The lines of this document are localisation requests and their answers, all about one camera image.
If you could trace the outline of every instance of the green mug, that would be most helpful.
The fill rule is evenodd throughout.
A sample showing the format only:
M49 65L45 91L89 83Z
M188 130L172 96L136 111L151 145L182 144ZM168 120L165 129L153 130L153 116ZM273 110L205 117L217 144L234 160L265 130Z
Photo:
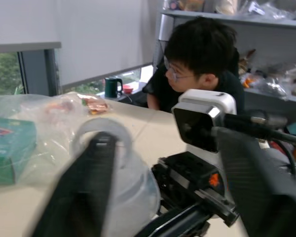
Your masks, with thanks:
M105 97L116 98L117 94L122 93L123 81L120 78L105 78Z

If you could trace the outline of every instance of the green box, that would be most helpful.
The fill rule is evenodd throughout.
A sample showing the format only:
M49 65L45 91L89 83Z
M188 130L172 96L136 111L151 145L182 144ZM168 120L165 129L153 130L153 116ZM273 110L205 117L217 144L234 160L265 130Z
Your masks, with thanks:
M15 184L36 147L31 121L0 118L0 184Z

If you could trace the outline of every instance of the person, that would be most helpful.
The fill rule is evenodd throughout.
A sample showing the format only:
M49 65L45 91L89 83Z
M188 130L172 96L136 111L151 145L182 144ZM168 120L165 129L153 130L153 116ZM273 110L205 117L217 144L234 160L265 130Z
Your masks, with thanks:
M237 113L244 111L239 80L236 32L214 19L198 17L177 26L165 48L164 60L143 88L148 108L171 112L189 89L230 94Z

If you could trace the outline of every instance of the white table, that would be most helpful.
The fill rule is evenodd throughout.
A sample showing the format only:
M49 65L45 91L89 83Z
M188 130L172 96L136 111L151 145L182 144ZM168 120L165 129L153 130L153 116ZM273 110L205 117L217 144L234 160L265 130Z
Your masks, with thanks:
M124 124L131 132L134 149L149 165L185 150L172 114L109 102L114 111L102 115ZM51 189L46 187L0 187L0 237L23 237L45 205ZM211 220L208 237L243 237L240 223L232 228L222 220Z

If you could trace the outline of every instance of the eyeglasses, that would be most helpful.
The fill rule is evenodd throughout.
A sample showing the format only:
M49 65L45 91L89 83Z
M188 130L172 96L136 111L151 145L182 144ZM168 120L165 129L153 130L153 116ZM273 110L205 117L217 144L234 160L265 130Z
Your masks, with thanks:
M174 69L171 67L171 65L170 65L168 59L166 58L166 56L164 56L164 65L166 66L166 69L172 73L172 76L173 76L173 80L174 80L174 82L177 82L177 81L178 81L179 79L181 79L181 78L190 78L190 77L193 77L193 75L191 75L191 76L183 76L183 77L179 77L179 76L177 75L177 73L174 71Z

